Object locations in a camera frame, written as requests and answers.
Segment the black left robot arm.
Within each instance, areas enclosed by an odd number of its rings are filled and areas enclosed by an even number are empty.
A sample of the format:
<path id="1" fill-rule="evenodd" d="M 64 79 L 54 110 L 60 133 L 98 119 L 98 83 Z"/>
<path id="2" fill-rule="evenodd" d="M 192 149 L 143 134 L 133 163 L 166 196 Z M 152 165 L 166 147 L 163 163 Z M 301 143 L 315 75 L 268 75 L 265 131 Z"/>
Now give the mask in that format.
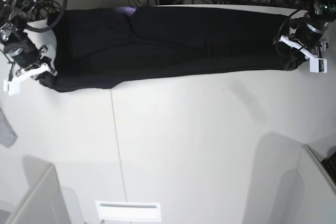
<path id="1" fill-rule="evenodd" d="M 295 38 L 298 41 L 308 48 L 313 48 L 319 44 L 328 25 L 334 21 L 335 0 L 308 0 L 305 15 L 291 19 L 289 26 L 295 30 Z"/>

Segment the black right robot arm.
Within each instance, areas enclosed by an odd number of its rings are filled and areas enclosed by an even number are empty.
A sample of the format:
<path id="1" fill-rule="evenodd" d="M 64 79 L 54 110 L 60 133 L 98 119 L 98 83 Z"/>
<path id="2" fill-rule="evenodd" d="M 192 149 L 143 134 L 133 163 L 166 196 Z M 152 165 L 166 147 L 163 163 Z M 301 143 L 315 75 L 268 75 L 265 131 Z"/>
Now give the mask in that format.
<path id="1" fill-rule="evenodd" d="M 38 0 L 1 0 L 1 44 L 3 52 L 23 69 L 29 69 L 41 63 L 41 54 L 46 46 L 37 49 L 24 30 L 45 33 L 53 29 L 63 17 L 68 0 L 62 0 L 62 6 L 56 19 L 44 28 L 28 24 L 29 15 L 36 8 Z"/>

